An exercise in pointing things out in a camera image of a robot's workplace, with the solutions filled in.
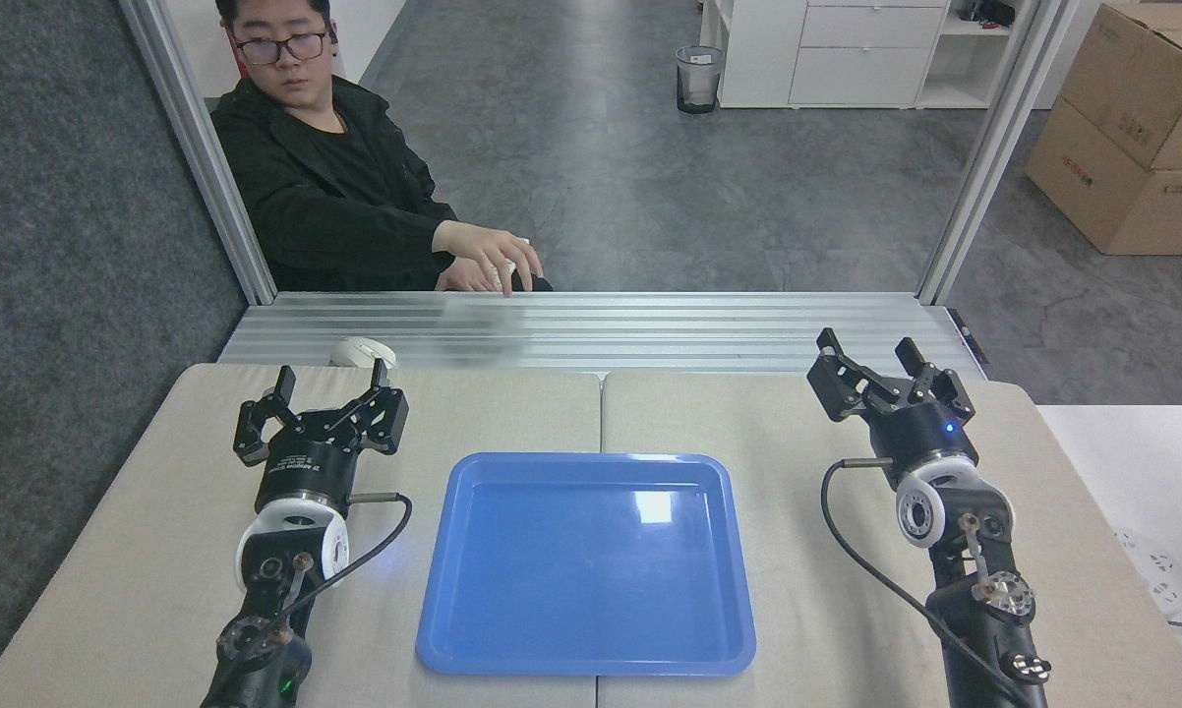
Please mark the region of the person's right hand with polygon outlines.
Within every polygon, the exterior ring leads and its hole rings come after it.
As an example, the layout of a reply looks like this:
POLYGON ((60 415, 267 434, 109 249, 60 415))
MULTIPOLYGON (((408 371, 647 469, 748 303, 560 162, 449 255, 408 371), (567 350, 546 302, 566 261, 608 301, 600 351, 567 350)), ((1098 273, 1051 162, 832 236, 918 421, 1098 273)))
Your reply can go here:
POLYGON ((483 269, 478 261, 460 256, 439 274, 439 282, 435 286, 435 291, 440 292, 500 292, 501 290, 502 282, 495 267, 488 265, 483 269))

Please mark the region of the person's left hand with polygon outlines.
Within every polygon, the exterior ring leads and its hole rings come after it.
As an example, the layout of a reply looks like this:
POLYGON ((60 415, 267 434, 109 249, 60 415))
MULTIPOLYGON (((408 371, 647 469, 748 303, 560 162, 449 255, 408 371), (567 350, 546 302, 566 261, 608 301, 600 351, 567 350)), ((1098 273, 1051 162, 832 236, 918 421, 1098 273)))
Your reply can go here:
POLYGON ((520 288, 527 292, 534 291, 534 282, 543 278, 543 264, 532 245, 508 230, 444 220, 434 230, 431 251, 449 254, 454 260, 460 256, 478 261, 483 269, 495 267, 502 282, 502 295, 513 294, 511 277, 518 277, 520 288))

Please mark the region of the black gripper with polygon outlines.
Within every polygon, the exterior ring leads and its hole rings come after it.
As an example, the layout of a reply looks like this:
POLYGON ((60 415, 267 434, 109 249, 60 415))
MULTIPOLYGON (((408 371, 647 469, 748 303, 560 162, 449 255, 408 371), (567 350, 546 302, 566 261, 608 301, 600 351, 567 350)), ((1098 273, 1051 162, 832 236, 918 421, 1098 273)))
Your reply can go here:
POLYGON ((256 493, 256 512, 277 499, 314 499, 338 512, 348 512, 349 495, 362 449, 382 454, 398 450, 408 416, 405 391, 392 388, 384 359, 374 362, 370 387, 359 397, 335 409, 299 414, 290 411, 296 375, 281 366, 277 383, 264 397, 246 400, 239 411, 233 452, 246 466, 265 462, 256 493), (264 441, 264 426, 277 418, 281 431, 311 439, 264 441))
POLYGON ((901 483, 936 454, 960 454, 978 463, 978 452, 965 431, 975 410, 954 369, 934 366, 910 337, 902 339, 894 353, 913 385, 903 398, 909 405, 898 408, 897 383, 847 357, 834 329, 824 327, 816 344, 819 357, 806 379, 829 420, 870 416, 871 448, 877 457, 892 457, 888 483, 901 483))

